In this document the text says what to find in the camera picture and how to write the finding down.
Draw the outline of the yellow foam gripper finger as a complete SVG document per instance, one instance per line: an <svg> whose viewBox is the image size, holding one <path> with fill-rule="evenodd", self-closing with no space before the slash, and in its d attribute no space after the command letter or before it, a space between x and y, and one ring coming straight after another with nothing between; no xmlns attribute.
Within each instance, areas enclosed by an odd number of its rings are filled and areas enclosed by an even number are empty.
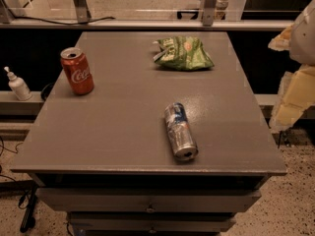
<svg viewBox="0 0 315 236"><path fill-rule="evenodd" d="M291 32L292 26L285 28L269 42L268 47L275 51L290 50Z"/></svg>
<svg viewBox="0 0 315 236"><path fill-rule="evenodd" d="M291 128L305 110L315 103L315 67L301 65L292 73L285 72L269 126L273 133Z"/></svg>

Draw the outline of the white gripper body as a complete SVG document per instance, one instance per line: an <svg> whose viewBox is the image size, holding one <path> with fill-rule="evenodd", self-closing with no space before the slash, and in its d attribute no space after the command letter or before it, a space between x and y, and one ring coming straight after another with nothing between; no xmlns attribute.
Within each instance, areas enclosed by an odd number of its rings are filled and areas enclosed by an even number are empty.
<svg viewBox="0 0 315 236"><path fill-rule="evenodd" d="M300 64L315 65L315 0L294 21L289 55Z"/></svg>

